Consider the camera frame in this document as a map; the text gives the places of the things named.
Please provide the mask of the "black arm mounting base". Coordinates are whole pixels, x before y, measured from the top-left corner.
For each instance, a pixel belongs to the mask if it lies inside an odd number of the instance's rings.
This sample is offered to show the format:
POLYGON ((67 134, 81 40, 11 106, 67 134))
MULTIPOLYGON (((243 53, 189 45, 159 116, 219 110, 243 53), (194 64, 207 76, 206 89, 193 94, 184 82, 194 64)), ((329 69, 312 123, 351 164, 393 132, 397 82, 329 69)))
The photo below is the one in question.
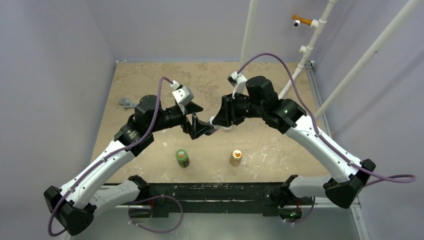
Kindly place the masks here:
POLYGON ((152 210, 152 217, 170 213, 260 214, 298 218, 311 206, 311 197, 297 198, 283 182, 151 183, 149 191, 129 206, 152 210))

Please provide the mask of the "white capped dark pill bottle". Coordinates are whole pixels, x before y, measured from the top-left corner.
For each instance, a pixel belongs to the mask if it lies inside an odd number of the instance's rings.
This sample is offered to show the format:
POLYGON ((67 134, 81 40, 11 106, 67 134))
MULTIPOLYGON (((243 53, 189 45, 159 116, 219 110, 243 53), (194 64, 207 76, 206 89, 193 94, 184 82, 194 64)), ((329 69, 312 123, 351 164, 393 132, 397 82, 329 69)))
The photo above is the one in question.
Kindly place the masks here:
POLYGON ((213 120, 214 120, 215 116, 211 116, 208 120, 207 120, 207 124, 210 127, 210 129, 208 131, 205 132, 205 135, 210 136, 212 134, 214 134, 217 129, 215 128, 215 126, 213 125, 213 120))

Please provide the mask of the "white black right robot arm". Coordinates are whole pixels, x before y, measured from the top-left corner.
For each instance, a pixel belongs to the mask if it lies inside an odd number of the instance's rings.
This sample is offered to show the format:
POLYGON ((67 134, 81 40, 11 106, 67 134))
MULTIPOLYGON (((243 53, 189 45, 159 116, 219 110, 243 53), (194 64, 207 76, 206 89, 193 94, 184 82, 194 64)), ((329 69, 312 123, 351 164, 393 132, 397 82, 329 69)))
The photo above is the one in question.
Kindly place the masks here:
POLYGON ((314 126, 306 110, 292 99, 279 99, 272 82, 264 76, 241 81, 229 79, 234 85, 246 87, 247 94, 234 91, 221 98, 218 113, 210 118, 215 127, 241 124, 246 118, 261 118, 265 124, 300 144, 329 172, 328 176, 290 176, 281 186, 280 196, 288 204, 299 198, 328 198, 336 206, 348 209, 366 186, 376 165, 348 154, 328 135, 314 126))

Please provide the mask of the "clear plastic pill organizer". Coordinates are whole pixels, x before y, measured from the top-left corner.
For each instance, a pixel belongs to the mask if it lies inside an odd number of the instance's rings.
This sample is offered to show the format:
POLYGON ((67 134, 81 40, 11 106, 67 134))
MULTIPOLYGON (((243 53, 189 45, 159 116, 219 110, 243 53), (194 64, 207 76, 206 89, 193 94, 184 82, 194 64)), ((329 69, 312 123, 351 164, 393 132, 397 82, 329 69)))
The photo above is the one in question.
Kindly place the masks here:
POLYGON ((223 127, 223 131, 224 131, 224 132, 232 131, 232 129, 233 129, 233 127, 232 127, 232 126, 229 126, 229 127, 223 127))

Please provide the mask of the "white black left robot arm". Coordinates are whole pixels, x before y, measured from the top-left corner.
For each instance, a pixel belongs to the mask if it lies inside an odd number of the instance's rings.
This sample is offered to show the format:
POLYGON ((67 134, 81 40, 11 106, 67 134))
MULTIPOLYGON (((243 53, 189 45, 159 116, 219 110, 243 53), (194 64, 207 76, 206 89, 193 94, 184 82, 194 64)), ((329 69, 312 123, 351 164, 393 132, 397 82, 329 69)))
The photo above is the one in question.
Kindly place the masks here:
POLYGON ((154 203, 150 185, 139 175, 109 189, 103 189, 103 185, 154 142, 154 132, 179 126, 193 140, 211 134, 215 130, 212 121, 201 121, 197 116, 202 110, 191 99, 164 109, 159 96, 142 97, 127 123, 87 168, 62 186, 45 190, 50 219, 57 220, 65 233, 76 236, 116 206, 154 203))

